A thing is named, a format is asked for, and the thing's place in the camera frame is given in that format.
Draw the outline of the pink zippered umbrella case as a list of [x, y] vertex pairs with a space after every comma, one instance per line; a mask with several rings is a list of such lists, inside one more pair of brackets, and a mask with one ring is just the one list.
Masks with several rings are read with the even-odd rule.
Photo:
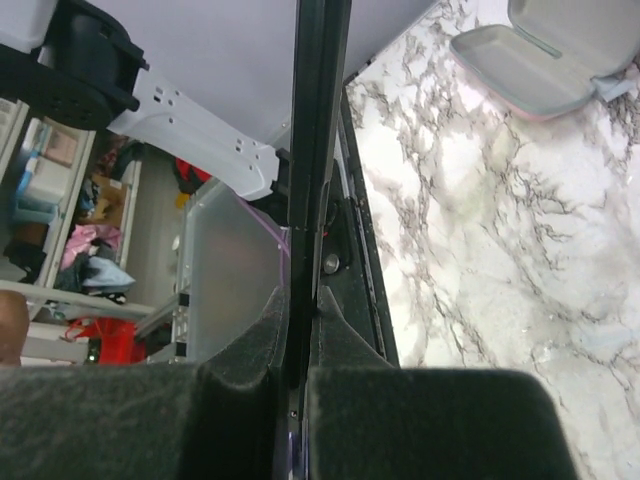
[[460, 64], [523, 115], [554, 118], [592, 97], [632, 89], [623, 75], [639, 53], [635, 0], [510, 0], [509, 25], [450, 42]]

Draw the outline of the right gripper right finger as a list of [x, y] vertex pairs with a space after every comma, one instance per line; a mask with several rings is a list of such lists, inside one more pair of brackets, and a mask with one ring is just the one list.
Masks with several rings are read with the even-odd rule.
[[401, 369], [345, 320], [328, 288], [311, 333], [311, 479], [574, 479], [550, 395], [504, 369]]

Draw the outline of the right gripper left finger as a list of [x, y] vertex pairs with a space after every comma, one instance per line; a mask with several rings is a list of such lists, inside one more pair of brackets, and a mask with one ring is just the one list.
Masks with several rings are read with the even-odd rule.
[[5, 479], [283, 479], [288, 297], [201, 363], [5, 368]]

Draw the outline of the lavender folding umbrella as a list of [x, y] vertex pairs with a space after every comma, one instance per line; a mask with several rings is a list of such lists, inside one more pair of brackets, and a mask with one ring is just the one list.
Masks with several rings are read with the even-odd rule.
[[305, 476], [305, 394], [333, 171], [349, 1], [297, 4], [289, 167], [290, 284], [284, 374], [287, 476]]

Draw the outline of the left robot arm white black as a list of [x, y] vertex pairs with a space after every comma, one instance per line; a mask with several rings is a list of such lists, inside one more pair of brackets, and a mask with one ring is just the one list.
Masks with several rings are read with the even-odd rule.
[[289, 192], [281, 151], [190, 99], [149, 66], [114, 17], [87, 1], [2, 2], [1, 93], [65, 126], [153, 145], [247, 201]]

